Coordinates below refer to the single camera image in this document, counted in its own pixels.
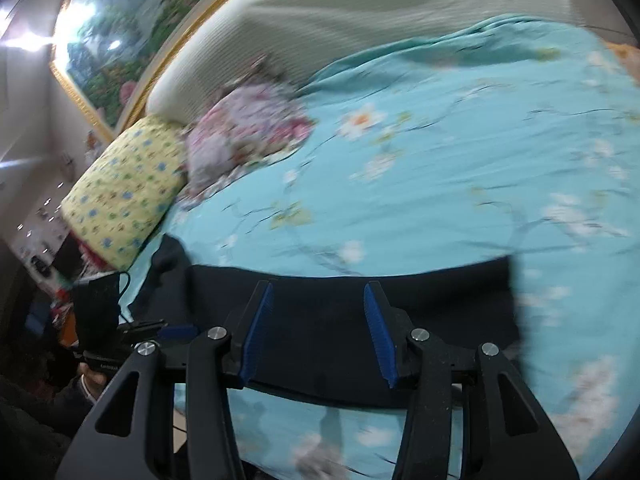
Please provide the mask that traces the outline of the left hand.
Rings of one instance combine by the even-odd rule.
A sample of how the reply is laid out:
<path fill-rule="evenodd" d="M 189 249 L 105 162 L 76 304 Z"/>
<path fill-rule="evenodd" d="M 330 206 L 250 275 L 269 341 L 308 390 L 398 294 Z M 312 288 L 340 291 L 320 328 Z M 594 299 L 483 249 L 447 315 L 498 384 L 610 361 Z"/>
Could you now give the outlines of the left hand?
<path fill-rule="evenodd" d="M 92 370 L 87 363 L 79 364 L 78 374 L 82 388 L 85 389 L 88 396 L 91 396 L 93 400 L 98 400 L 108 383 L 106 376 Z"/>

